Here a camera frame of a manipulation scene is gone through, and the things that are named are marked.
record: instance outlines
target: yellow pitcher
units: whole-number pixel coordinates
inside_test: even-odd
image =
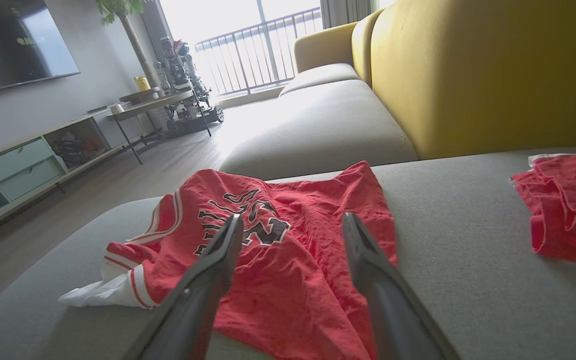
[[[151,85],[148,84],[148,79],[146,79],[144,76],[135,76],[133,80],[135,84],[137,84],[139,91],[147,91],[151,89]]]

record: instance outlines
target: gray sofa cushion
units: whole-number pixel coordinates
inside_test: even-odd
[[[355,69],[347,63],[325,64],[300,72],[292,79],[279,96],[291,91],[313,87],[315,85],[341,82],[342,80],[359,80]]]
[[[291,91],[274,103],[272,125],[238,145],[220,171],[262,180],[340,171],[418,157],[402,128],[362,80]]]
[[[576,148],[373,168],[395,219],[398,268],[464,360],[576,359],[576,263],[533,253],[530,211],[508,184],[541,153]],[[0,294],[0,359],[121,359],[152,312],[67,308],[57,297],[98,280],[106,244],[141,233],[157,201],[106,212]],[[214,334],[208,358],[269,357]]]

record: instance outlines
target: television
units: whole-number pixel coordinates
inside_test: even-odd
[[[0,0],[0,89],[78,73],[43,0]]]

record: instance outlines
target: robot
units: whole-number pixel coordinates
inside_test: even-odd
[[[165,64],[155,64],[155,68],[164,70],[162,73],[167,79],[162,81],[164,89],[167,87],[170,94],[194,91],[194,96],[168,107],[172,115],[172,119],[166,123],[168,132],[182,135],[202,130],[205,128],[202,115],[207,123],[223,123],[224,110],[219,104],[210,105],[210,89],[206,89],[197,73],[188,43],[182,40],[171,43],[167,36],[160,41]]]

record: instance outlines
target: balcony railing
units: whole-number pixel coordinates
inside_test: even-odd
[[[318,7],[199,41],[196,64],[206,86],[240,96],[285,84],[295,77],[298,37],[322,29]]]

